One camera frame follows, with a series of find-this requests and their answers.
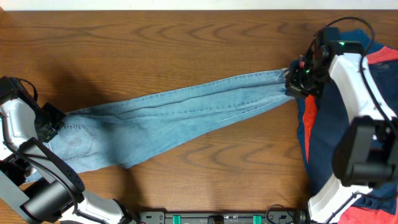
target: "navy blue fabric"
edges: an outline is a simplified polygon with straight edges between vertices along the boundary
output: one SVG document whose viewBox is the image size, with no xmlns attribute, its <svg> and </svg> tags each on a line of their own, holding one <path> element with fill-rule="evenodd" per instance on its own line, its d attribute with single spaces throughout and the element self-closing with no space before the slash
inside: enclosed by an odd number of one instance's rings
<svg viewBox="0 0 398 224">
<path fill-rule="evenodd" d="M 341 39 L 360 41 L 364 47 L 366 47 L 370 42 L 369 37 L 361 29 L 344 32 L 341 34 Z M 382 44 L 375 42 L 370 48 L 369 54 L 377 52 L 382 48 Z M 370 65 L 370 68 L 375 82 L 379 87 L 379 91 L 387 101 L 387 104 L 397 113 L 396 109 L 398 109 L 398 91 L 396 88 L 391 88 L 391 86 L 398 86 L 398 65 L 396 64 L 397 62 L 379 63 L 377 65 Z M 337 86 L 327 85 L 324 89 L 323 98 L 320 101 L 317 101 L 317 105 L 322 106 L 319 108 L 320 110 L 315 121 L 316 125 L 314 124 L 312 129 L 309 155 L 310 164 L 307 164 L 307 160 L 305 158 L 305 135 L 303 125 L 305 100 L 297 99 L 297 103 L 299 120 L 297 137 L 302 148 L 303 160 L 305 168 L 307 169 L 308 178 L 310 180 L 310 189 L 313 194 L 316 194 L 331 175 L 330 162 L 333 156 L 333 149 L 340 140 L 340 137 L 343 135 L 343 131 L 348 127 L 348 117 L 344 107 L 343 99 L 341 98 Z M 386 184 L 380 189 L 373 190 L 372 194 L 379 197 L 388 197 L 392 195 L 396 189 L 397 183 Z M 354 205 L 372 209 L 383 209 L 391 214 L 395 214 L 396 211 L 396 200 L 390 200 L 388 202 L 381 203 L 377 200 L 361 198 L 357 200 Z"/>
<path fill-rule="evenodd" d="M 373 79 L 389 107 L 398 112 L 398 61 L 383 62 L 369 66 Z M 313 194 L 318 193 L 332 174 L 333 151 L 349 126 L 343 99 L 335 84 L 326 85 L 319 99 L 317 118 L 312 128 L 308 158 L 308 179 Z M 390 197 L 397 190 L 398 182 L 385 184 L 372 191 L 378 197 Z M 396 200 L 380 202 L 361 198 L 357 207 L 381 209 L 395 215 Z"/>
</svg>

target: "wooden table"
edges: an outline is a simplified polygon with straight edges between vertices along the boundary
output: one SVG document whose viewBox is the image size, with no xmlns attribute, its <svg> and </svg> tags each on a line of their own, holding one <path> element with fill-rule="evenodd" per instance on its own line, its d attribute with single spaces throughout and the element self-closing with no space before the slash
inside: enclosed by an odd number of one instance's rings
<svg viewBox="0 0 398 224">
<path fill-rule="evenodd" d="M 397 47 L 396 11 L 6 12 L 0 74 L 30 80 L 40 104 L 71 111 L 284 68 L 306 51 L 316 30 L 348 15 L 367 19 L 377 41 Z M 80 175 L 90 191 L 133 210 L 303 207 L 309 194 L 297 113 L 290 101 L 129 170 Z M 0 217 L 0 223 L 21 222 L 4 202 Z"/>
</svg>

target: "light blue jeans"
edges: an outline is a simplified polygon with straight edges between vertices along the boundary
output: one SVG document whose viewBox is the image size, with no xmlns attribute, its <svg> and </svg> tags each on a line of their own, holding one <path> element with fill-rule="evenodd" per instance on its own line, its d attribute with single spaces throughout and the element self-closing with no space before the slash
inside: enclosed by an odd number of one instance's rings
<svg viewBox="0 0 398 224">
<path fill-rule="evenodd" d="M 291 99 L 283 69 L 238 75 L 73 111 L 47 147 L 76 172 L 128 168 Z"/>
</svg>

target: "white backdrop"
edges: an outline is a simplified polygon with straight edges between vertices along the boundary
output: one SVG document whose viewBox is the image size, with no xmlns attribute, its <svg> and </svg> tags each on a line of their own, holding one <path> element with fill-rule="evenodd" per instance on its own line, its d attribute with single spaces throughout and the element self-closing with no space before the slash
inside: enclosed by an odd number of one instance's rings
<svg viewBox="0 0 398 224">
<path fill-rule="evenodd" d="M 0 0 L 14 10 L 398 9 L 398 0 Z"/>
</svg>

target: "jeans back pocket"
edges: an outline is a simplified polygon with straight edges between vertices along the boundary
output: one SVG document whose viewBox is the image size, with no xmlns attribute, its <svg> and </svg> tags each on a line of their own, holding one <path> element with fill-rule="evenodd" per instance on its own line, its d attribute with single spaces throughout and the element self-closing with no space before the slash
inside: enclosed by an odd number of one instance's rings
<svg viewBox="0 0 398 224">
<path fill-rule="evenodd" d="M 88 155 L 95 135 L 86 126 L 65 125 L 49 142 L 51 150 L 62 160 L 70 161 Z"/>
</svg>

